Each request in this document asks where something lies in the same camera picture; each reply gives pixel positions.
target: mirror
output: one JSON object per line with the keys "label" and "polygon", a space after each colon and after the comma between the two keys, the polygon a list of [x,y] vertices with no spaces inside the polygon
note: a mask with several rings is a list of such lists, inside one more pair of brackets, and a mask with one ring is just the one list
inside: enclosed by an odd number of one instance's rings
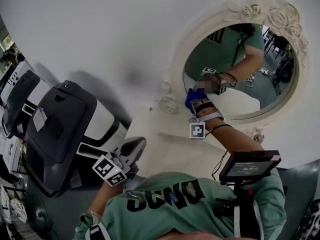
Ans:
{"label": "mirror", "polygon": [[[286,38],[265,25],[234,24],[211,33],[195,47],[185,63],[183,82],[187,92],[205,88],[228,118],[276,106],[290,88],[294,68],[294,52]],[[213,94],[219,81],[227,84],[226,89]]]}

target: forearm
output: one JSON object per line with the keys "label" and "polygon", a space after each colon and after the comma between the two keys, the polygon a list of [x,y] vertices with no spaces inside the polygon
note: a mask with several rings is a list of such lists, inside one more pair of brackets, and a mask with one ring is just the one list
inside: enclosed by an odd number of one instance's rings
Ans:
{"label": "forearm", "polygon": [[105,207],[107,202],[114,198],[117,195],[120,195],[124,190],[124,182],[119,183],[118,185],[111,187],[107,183],[103,183],[100,190],[96,194],[92,204],[90,205],[89,209],[87,210],[88,214],[91,212],[97,214],[98,216],[102,216],[105,211]]}
{"label": "forearm", "polygon": [[[224,124],[219,118],[214,118],[205,122],[205,127],[208,131],[215,126]],[[264,150],[263,147],[245,135],[243,132],[238,131],[229,126],[223,126],[215,129],[212,132],[213,136],[225,147],[225,149],[231,154],[233,151],[258,151]]]}
{"label": "forearm", "polygon": [[[237,65],[231,67],[226,71],[233,75],[238,82],[246,80],[252,74],[254,74],[259,68],[263,65],[263,57],[257,55],[246,55],[246,57],[241,60]],[[232,80],[227,75],[223,75],[223,79],[225,79],[229,84],[235,84],[235,81]]]}

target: blue cloth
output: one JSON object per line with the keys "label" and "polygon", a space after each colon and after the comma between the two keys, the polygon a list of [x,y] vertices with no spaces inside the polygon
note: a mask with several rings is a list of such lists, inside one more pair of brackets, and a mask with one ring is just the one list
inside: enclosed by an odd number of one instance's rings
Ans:
{"label": "blue cloth", "polygon": [[203,89],[197,89],[196,91],[193,91],[191,88],[188,91],[188,94],[186,96],[186,100],[184,102],[187,109],[191,111],[193,114],[194,111],[191,106],[191,101],[193,100],[205,100],[208,99],[208,96],[205,94]]}

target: green t-shirt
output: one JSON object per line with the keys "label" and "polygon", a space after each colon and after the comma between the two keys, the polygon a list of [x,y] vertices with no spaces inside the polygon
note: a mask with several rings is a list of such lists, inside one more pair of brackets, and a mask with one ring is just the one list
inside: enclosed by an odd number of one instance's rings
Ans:
{"label": "green t-shirt", "polygon": [[[254,185],[264,230],[264,239],[275,240],[286,221],[285,195],[278,171]],[[216,198],[236,198],[225,185],[209,178],[168,172],[152,176],[134,191],[120,194],[107,202],[101,222],[111,240],[154,240],[173,229],[187,234],[208,232],[220,238],[234,237],[234,218],[216,217]],[[91,215],[81,216],[75,240],[84,240],[93,224]]]}
{"label": "green t-shirt", "polygon": [[[254,27],[253,36],[250,36],[244,45],[264,50],[264,39],[260,25],[252,24]],[[204,68],[215,69],[218,73],[227,71],[233,65],[239,41],[247,37],[229,27],[223,31],[222,37],[218,39],[205,38],[192,51],[185,63],[185,72],[193,80],[200,78]],[[242,45],[236,56],[234,65],[245,57],[245,48]]]}

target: sleeve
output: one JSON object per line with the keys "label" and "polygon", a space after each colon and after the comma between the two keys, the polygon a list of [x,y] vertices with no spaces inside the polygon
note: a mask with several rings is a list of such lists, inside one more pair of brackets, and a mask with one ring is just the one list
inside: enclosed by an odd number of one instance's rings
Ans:
{"label": "sleeve", "polygon": [[84,213],[80,216],[80,224],[75,228],[73,240],[86,240],[87,230],[94,224],[92,216]]}
{"label": "sleeve", "polygon": [[264,43],[264,37],[262,34],[262,30],[260,28],[260,25],[259,24],[252,24],[252,26],[254,27],[253,36],[249,37],[244,42],[244,45],[252,46],[252,47],[258,48],[263,51],[265,49],[265,43]]}
{"label": "sleeve", "polygon": [[247,186],[253,189],[264,231],[264,239],[277,239],[286,222],[285,194],[277,169],[259,182]]}

